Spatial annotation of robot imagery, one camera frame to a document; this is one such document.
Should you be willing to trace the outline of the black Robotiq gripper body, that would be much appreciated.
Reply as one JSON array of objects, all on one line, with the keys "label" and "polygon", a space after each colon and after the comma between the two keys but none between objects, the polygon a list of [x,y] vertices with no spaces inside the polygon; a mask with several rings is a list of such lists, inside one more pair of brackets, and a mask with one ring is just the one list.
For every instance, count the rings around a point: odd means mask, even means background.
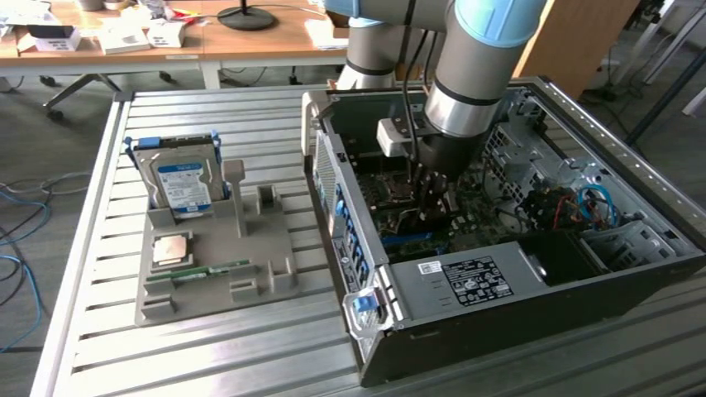
[{"label": "black Robotiq gripper body", "polygon": [[423,136],[417,146],[417,161],[426,169],[458,179],[479,155],[486,134],[454,137],[443,134]]}]

